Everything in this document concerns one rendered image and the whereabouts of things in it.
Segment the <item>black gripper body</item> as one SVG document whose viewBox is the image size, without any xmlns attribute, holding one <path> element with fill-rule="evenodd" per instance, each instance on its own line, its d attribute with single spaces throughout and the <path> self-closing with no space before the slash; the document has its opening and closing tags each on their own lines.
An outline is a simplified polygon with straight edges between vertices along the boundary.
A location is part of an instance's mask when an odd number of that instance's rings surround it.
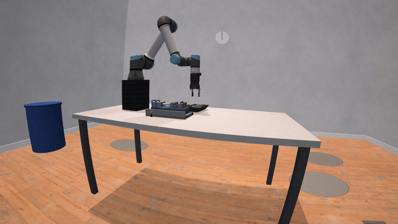
<svg viewBox="0 0 398 224">
<path fill-rule="evenodd" d="M 190 74 L 190 88 L 193 89 L 200 89 L 200 68 L 191 68 L 191 74 Z"/>
</svg>

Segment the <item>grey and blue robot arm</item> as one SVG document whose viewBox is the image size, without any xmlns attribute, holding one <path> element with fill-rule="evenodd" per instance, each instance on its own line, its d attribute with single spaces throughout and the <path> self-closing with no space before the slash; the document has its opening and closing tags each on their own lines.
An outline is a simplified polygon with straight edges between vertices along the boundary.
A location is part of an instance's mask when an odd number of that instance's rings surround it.
<svg viewBox="0 0 398 224">
<path fill-rule="evenodd" d="M 127 80 L 144 80 L 142 69 L 149 70 L 155 65 L 155 56 L 158 50 L 165 42 L 170 54 L 170 62 L 178 66 L 191 66 L 191 68 L 200 68 L 200 55 L 193 54 L 191 57 L 182 57 L 175 44 L 172 33 L 174 33 L 178 25 L 167 16 L 162 16 L 157 21 L 160 30 L 155 41 L 151 45 L 147 53 L 143 55 L 131 55 L 130 72 Z"/>
</svg>

